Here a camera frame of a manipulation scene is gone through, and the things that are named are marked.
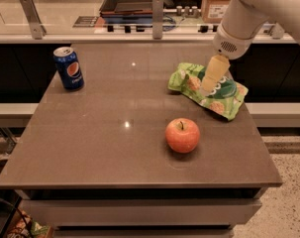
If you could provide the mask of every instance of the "brown tabletop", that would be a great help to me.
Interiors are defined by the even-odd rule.
[[[206,64],[203,43],[76,44],[85,86],[51,82],[4,172],[0,188],[269,187],[282,181],[245,105],[236,119],[167,89],[180,62]],[[189,155],[164,130],[178,117],[201,131]]]

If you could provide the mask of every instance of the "soda can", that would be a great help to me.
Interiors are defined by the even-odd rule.
[[[83,86],[80,64],[73,48],[61,47],[54,50],[53,60],[65,89],[77,90]]]

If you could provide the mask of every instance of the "crumpled plastic bag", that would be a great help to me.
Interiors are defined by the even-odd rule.
[[[169,79],[168,88],[180,91],[200,106],[208,108],[217,114],[233,120],[244,102],[248,89],[223,76],[210,95],[204,95],[201,88],[202,78],[205,76],[206,67],[200,64],[182,62],[177,71]]]

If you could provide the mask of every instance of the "workbench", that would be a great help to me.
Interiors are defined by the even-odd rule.
[[[54,77],[0,176],[54,237],[232,237],[281,177],[243,104],[228,122],[168,90],[180,62],[206,65],[212,44],[75,44],[85,85]],[[185,117],[201,139],[174,153],[166,125]]]

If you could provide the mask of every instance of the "can top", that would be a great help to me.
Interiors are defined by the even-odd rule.
[[[53,55],[59,58],[67,57],[73,53],[73,48],[71,47],[60,47],[53,51]]]

